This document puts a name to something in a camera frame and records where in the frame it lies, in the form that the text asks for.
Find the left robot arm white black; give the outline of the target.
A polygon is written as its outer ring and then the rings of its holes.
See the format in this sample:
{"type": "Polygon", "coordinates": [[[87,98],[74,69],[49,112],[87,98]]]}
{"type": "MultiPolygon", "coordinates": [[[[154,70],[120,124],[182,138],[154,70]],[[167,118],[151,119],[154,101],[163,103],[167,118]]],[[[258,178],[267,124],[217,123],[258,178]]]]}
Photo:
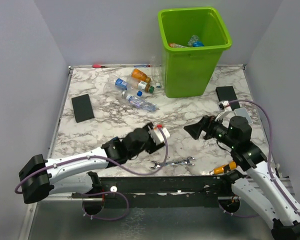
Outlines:
{"type": "Polygon", "coordinates": [[[114,137],[81,154],[58,159],[34,155],[18,173],[19,183],[14,192],[23,196],[25,204],[37,203],[59,193],[96,197],[101,190],[96,170],[123,169],[128,160],[140,153],[152,154],[167,147],[169,137],[167,128],[150,122],[125,137],[114,137]]]}

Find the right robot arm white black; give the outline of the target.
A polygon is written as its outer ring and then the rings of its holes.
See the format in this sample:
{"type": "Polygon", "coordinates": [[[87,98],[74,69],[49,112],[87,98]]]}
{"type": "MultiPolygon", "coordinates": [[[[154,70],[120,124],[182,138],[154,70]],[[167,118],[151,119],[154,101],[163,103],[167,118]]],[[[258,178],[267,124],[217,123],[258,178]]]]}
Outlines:
{"type": "Polygon", "coordinates": [[[205,115],[184,130],[195,140],[205,132],[205,140],[216,139],[229,147],[233,161],[259,187],[254,189],[234,169],[223,174],[225,180],[219,184],[224,195],[234,193],[243,199],[266,222],[275,240],[300,240],[300,204],[268,165],[266,155],[251,141],[252,128],[244,117],[232,117],[225,127],[216,116],[205,115]]]}

